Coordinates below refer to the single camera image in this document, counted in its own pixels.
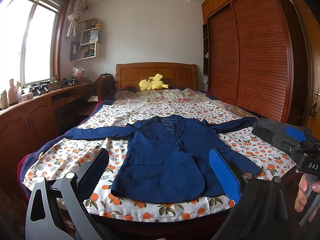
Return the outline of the person's right hand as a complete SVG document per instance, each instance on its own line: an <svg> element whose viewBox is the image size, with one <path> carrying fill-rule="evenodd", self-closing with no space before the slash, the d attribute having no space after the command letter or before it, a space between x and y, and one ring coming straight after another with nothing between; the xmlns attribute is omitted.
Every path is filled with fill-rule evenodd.
<svg viewBox="0 0 320 240"><path fill-rule="evenodd" d="M297 193L297 198L295 200L295 210L297 212L302 212L304 210L305 205L307 204L307 196L305 193L307 192L309 185L306 181L306 174L303 174L300 182L299 182L299 190ZM320 183L319 181L316 181L312 184L312 190L313 192L320 193Z"/></svg>

